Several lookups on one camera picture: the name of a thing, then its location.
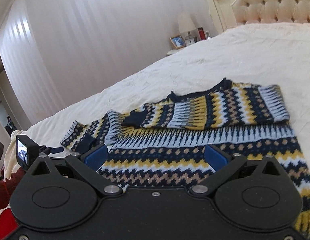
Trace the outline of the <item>small alarm clock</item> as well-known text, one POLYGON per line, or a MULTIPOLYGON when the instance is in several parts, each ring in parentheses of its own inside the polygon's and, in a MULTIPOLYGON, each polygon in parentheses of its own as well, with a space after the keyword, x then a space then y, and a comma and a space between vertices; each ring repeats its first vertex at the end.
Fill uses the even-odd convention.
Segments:
POLYGON ((188 36, 185 38, 186 46, 190 46, 192 44, 195 44, 197 42, 197 37, 195 36, 188 36))

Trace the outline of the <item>framed photo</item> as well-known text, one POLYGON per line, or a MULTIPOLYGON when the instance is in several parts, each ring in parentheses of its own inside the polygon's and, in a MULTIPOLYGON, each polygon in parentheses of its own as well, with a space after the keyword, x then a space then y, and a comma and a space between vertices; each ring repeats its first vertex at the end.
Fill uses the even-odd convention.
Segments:
POLYGON ((186 47, 186 43, 181 35, 170 37, 170 41, 174 49, 181 49, 186 47))

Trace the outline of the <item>white nightstand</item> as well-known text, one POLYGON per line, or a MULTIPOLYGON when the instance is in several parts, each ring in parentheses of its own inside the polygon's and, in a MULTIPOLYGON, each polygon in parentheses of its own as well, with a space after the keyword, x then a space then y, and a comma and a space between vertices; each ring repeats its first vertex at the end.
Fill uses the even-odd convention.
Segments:
POLYGON ((175 53, 178 53, 180 51, 182 51, 184 48, 180 48, 180 49, 173 49, 173 50, 170 50, 166 53, 166 56, 171 56, 171 55, 174 55, 175 53))

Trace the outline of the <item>cream tufted headboard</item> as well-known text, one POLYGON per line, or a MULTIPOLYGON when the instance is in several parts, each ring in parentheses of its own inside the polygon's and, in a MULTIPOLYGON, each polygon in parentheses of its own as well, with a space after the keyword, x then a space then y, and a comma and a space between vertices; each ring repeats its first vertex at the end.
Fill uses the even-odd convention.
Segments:
POLYGON ((310 0, 205 0, 216 31, 247 24, 310 23, 310 0))

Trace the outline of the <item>white bed cover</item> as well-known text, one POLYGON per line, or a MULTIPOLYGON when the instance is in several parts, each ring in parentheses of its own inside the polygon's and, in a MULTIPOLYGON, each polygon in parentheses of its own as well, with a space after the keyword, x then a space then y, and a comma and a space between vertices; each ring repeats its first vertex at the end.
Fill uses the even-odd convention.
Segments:
POLYGON ((223 78, 279 85, 310 170, 310 23, 248 24, 165 57, 26 130, 40 145, 58 147, 74 121, 88 124, 109 110, 126 113, 171 92, 212 88, 223 78))

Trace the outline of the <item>navy yellow patterned knit sweater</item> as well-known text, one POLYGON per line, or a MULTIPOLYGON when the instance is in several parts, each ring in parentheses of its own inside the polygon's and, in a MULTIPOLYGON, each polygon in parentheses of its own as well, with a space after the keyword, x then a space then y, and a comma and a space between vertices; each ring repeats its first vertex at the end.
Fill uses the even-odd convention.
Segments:
POLYGON ((223 79, 207 91, 172 93, 129 113, 110 110, 89 124, 75 121, 61 141, 78 153, 108 146, 97 172, 122 188, 196 185, 215 172, 210 144, 249 160, 274 156, 303 200, 295 228, 310 239, 310 172, 277 85, 223 79))

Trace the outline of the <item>red bottle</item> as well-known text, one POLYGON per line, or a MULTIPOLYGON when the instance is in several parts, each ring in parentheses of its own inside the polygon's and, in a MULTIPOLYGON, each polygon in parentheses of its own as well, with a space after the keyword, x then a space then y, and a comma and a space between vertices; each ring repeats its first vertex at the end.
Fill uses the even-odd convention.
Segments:
POLYGON ((199 33, 199 36, 200 36, 201 40, 206 40, 207 39, 206 36, 205 36, 205 32, 204 32, 202 27, 198 28, 198 33, 199 33))

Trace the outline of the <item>white table lamp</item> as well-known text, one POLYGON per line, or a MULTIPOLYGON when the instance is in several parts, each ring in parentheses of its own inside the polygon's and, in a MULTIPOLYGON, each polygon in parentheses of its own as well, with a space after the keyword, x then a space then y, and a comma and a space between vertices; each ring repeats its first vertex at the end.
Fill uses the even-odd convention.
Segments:
POLYGON ((181 35, 185 35, 184 40, 188 36, 195 36, 196 26, 189 13, 183 12, 178 16, 178 27, 181 35))

